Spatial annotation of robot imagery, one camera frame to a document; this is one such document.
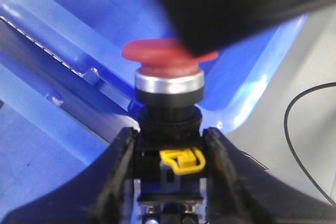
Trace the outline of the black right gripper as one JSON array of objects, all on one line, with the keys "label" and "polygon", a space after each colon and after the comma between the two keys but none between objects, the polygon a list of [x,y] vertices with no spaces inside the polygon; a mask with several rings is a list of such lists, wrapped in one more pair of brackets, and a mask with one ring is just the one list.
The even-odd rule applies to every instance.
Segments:
[{"label": "black right gripper", "polygon": [[335,0],[160,0],[195,55],[221,49]]}]

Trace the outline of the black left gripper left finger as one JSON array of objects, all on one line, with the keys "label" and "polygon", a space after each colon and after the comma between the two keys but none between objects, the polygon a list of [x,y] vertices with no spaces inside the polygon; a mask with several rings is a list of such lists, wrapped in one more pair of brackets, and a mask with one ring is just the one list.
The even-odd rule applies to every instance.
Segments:
[{"label": "black left gripper left finger", "polygon": [[9,212],[3,223],[131,223],[137,130],[124,127],[85,170],[54,191]]}]

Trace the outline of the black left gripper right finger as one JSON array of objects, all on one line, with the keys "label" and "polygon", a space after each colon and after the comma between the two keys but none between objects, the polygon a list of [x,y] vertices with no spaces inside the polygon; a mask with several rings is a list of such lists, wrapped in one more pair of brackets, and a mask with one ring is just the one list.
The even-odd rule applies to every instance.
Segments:
[{"label": "black left gripper right finger", "polygon": [[335,207],[273,177],[217,128],[203,140],[209,223],[335,223]]}]

